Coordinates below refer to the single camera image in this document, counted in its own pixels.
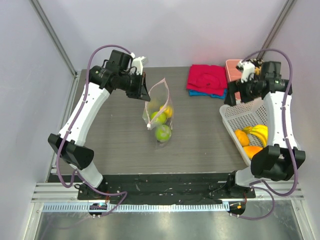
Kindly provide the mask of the clear pink zip top bag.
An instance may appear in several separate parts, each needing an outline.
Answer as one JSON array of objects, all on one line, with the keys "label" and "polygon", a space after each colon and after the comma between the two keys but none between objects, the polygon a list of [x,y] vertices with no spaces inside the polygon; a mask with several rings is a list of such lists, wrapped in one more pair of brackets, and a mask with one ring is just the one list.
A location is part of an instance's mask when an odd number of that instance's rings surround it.
[{"label": "clear pink zip top bag", "polygon": [[144,104],[142,118],[155,148],[165,147],[173,135],[174,105],[165,78],[157,82],[148,92],[150,101]]}]

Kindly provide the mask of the green apple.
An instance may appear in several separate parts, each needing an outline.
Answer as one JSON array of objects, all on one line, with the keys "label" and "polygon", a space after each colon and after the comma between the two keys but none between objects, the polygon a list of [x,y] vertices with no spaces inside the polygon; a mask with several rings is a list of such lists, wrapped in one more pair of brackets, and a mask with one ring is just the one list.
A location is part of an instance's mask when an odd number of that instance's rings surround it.
[{"label": "green apple", "polygon": [[156,115],[158,114],[158,111],[155,111],[151,114],[151,121],[155,125],[163,125],[167,121],[166,115],[162,112],[158,117]]}]

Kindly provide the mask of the dark green lime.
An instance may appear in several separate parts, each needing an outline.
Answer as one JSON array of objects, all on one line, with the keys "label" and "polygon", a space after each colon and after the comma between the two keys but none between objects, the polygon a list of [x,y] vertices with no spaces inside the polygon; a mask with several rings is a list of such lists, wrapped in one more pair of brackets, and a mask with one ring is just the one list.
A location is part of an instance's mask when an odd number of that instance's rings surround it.
[{"label": "dark green lime", "polygon": [[172,136],[172,130],[169,126],[163,124],[156,128],[155,137],[157,141],[164,143],[167,142]]}]

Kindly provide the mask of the yellow banana bunch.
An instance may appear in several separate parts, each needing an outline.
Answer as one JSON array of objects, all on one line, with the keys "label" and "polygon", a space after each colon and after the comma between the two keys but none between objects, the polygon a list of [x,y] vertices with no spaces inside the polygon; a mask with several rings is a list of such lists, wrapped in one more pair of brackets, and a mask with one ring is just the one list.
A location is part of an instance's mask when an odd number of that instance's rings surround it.
[{"label": "yellow banana bunch", "polygon": [[251,134],[259,138],[263,147],[267,146],[268,143],[268,127],[266,125],[258,124],[254,127],[247,126],[242,129],[246,134]]}]

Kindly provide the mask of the yellow green pear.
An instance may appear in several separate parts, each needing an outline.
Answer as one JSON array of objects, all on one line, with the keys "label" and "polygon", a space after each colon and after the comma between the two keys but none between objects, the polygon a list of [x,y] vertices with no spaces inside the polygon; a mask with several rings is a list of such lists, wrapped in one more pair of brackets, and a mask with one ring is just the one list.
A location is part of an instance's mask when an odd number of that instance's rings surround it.
[{"label": "yellow green pear", "polygon": [[174,109],[170,105],[167,105],[167,106],[161,105],[159,110],[160,111],[163,110],[163,113],[166,115],[167,119],[171,118],[174,114]]}]

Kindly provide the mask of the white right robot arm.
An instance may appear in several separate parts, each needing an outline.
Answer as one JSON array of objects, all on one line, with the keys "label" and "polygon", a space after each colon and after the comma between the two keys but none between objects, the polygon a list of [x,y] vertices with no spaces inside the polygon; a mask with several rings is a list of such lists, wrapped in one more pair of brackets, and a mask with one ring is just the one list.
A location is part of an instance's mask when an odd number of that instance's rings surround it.
[{"label": "white right robot arm", "polygon": [[227,85],[225,104],[236,105],[235,93],[240,92],[241,101],[248,103],[256,98],[263,100],[268,128],[266,146],[254,154],[250,165],[234,171],[227,178],[226,193],[233,198],[253,184],[266,179],[288,181],[298,177],[298,168],[304,163],[306,153],[298,148],[291,124],[290,104],[292,87],[289,80],[267,75],[259,80],[232,81]]}]

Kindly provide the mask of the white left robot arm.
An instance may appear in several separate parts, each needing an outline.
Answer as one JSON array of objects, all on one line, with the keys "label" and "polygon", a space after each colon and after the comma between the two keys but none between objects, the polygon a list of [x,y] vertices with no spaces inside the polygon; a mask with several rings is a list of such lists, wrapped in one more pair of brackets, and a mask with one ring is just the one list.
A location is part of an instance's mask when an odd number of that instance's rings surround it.
[{"label": "white left robot arm", "polygon": [[58,134],[50,134],[48,143],[57,160],[64,160],[88,184],[89,194],[100,200],[107,192],[102,174],[93,162],[94,151],[85,147],[89,129],[112,91],[119,89],[132,99],[149,101],[146,75],[141,64],[129,70],[116,65],[94,66],[87,72],[82,98]]}]

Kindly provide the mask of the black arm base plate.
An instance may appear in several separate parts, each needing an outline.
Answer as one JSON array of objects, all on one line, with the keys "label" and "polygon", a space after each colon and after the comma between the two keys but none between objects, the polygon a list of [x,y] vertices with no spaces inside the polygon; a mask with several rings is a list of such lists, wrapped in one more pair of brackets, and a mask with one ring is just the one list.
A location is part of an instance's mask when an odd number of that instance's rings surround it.
[{"label": "black arm base plate", "polygon": [[117,204],[127,192],[124,205],[209,205],[223,199],[254,199],[255,191],[235,185],[234,173],[112,174],[104,175],[101,195],[75,177],[78,200],[109,200]]}]

